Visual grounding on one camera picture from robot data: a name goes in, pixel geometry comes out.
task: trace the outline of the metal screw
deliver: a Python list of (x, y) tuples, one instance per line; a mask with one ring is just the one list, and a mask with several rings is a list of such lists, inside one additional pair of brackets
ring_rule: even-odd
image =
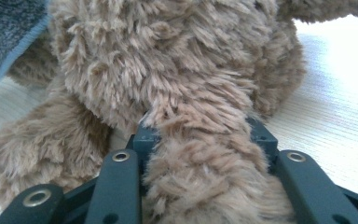
[[(35, 195), (41, 194), (41, 197), (38, 197), (37, 199), (33, 199)], [(44, 203), (51, 197), (51, 191), (49, 189), (39, 189), (36, 190), (25, 197), (24, 201), (22, 201), (22, 204), (25, 207), (35, 207), (39, 204)]]
[(292, 161), (298, 161), (298, 162), (303, 162), (306, 160), (305, 156), (296, 152), (287, 153), (287, 157)]
[(127, 152), (118, 152), (115, 155), (113, 155), (112, 160), (113, 161), (126, 161), (130, 157), (130, 154)]

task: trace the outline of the teddy bear leg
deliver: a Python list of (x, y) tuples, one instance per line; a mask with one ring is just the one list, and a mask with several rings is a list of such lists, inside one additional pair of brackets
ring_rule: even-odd
[(358, 17), (358, 0), (280, 0), (282, 18), (295, 18), (306, 22), (331, 21), (348, 15)]
[(253, 80), (257, 89), (251, 98), (254, 109), (263, 117), (273, 115), (296, 90), (305, 74), (302, 47), (292, 21), (278, 21), (263, 58), (255, 63)]
[(44, 32), (10, 67), (7, 75), (28, 86), (46, 87), (58, 73), (58, 61), (52, 55), (49, 33)]
[(148, 223), (293, 221), (240, 110), (210, 99), (156, 98), (144, 119), (161, 137), (145, 178)]
[(75, 96), (53, 92), (28, 116), (0, 129), (0, 206), (37, 184), (72, 189), (93, 178), (108, 133)]

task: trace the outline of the fluffy brown fur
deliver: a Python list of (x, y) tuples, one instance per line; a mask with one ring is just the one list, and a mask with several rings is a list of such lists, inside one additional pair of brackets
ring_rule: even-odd
[(328, 2), (52, 0), (57, 91), (0, 130), (0, 204), (38, 183), (78, 185), (108, 127), (142, 120), (161, 136), (148, 222), (292, 222), (244, 119), (273, 114), (304, 76), (293, 18), (358, 16), (358, 1)]
[(10, 67), (8, 76), (24, 86), (47, 87), (60, 71), (57, 58), (51, 53), (50, 42), (48, 32), (39, 36)]

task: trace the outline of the gray blanket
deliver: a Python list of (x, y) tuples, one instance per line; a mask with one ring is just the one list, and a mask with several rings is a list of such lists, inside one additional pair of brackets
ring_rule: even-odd
[(0, 78), (46, 29), (48, 0), (0, 0)]

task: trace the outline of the black plastic bracket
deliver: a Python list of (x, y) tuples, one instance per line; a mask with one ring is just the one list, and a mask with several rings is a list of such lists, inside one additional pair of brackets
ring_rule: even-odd
[[(279, 151), (278, 140), (261, 122), (247, 121), (252, 141), (266, 152), (269, 171), (282, 181), (298, 223), (358, 224), (358, 194), (337, 187), (309, 155)], [(29, 188), (2, 213), (0, 224), (142, 223), (146, 186), (140, 176), (158, 140), (156, 131), (140, 125), (127, 149), (105, 157), (98, 178), (66, 194), (54, 185)]]

